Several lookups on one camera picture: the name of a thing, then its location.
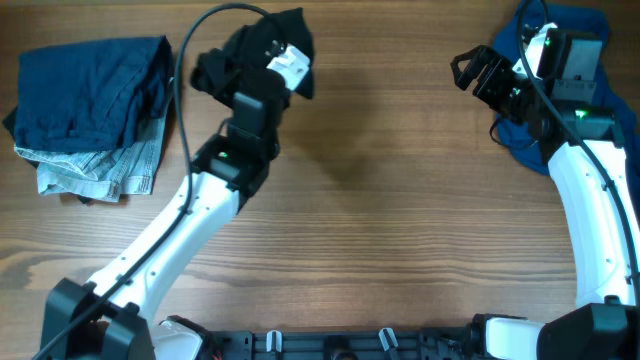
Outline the black t-shirt with logo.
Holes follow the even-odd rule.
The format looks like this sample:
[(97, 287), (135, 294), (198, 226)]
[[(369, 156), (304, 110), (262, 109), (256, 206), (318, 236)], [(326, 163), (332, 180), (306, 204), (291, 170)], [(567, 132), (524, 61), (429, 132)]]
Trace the black t-shirt with logo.
[(301, 7), (273, 13), (253, 25), (245, 25), (233, 33), (222, 48), (200, 54), (190, 76), (190, 85), (230, 105), (233, 94), (243, 82), (255, 81), (260, 75), (273, 71), (266, 66), (288, 45), (294, 45), (310, 59), (311, 69), (296, 91), (285, 86), (285, 95), (295, 92), (311, 99), (314, 95), (315, 49)]

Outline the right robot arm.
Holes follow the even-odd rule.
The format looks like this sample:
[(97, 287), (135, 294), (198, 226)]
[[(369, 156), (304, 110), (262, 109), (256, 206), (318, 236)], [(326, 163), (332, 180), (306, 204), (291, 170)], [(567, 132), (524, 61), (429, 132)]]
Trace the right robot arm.
[(511, 62), (480, 45), (451, 63), (455, 85), (526, 126), (560, 194), (573, 248), (575, 309), (548, 323), (478, 316), (468, 352), (495, 359), (635, 359), (639, 355), (639, 226), (625, 138), (596, 106), (601, 41), (547, 24), (519, 38)]

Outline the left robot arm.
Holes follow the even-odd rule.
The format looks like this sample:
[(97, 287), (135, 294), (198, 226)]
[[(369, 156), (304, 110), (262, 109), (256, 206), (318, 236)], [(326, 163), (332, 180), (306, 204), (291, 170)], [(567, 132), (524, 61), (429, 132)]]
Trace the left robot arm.
[(185, 267), (267, 179), (277, 128), (308, 73), (243, 70), (229, 85), (233, 115), (190, 160), (176, 195), (134, 242), (80, 285), (49, 293), (39, 359), (197, 359), (209, 337), (182, 320), (153, 322)]

